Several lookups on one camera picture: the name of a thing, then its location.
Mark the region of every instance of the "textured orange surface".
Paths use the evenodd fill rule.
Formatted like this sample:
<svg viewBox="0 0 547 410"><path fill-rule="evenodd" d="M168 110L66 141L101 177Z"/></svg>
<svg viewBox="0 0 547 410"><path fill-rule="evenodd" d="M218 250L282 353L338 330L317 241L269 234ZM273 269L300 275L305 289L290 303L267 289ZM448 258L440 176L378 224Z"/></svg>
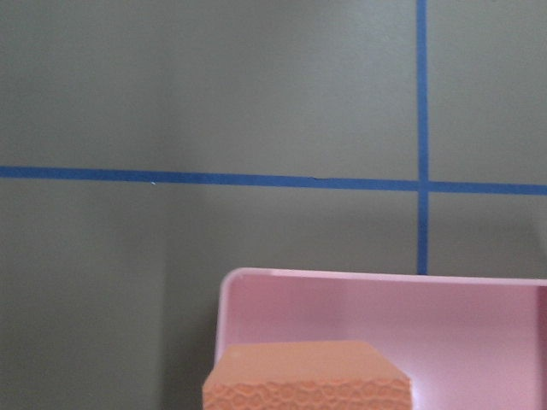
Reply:
<svg viewBox="0 0 547 410"><path fill-rule="evenodd" d="M412 408L410 379L363 342L234 345L203 386L204 410Z"/></svg>

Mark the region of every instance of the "orange block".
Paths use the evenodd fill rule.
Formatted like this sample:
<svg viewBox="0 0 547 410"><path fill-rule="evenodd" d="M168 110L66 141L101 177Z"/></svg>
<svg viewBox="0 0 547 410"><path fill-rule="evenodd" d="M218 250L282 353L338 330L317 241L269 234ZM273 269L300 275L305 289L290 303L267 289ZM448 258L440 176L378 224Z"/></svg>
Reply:
<svg viewBox="0 0 547 410"><path fill-rule="evenodd" d="M204 410L410 410L410 379L357 341L230 346L203 385Z"/></svg>

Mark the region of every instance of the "gray floor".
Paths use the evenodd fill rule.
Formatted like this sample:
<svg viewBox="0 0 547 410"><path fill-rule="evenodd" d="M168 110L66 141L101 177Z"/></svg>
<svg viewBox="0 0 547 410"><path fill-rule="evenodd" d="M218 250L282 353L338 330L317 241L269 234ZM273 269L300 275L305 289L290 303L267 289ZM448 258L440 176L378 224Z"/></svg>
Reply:
<svg viewBox="0 0 547 410"><path fill-rule="evenodd" d="M429 3L431 179L547 184L547 3ZM0 165L416 179L415 2L3 2ZM198 409L235 267L414 274L414 192L0 179L0 408ZM429 271L547 278L547 196Z"/></svg>

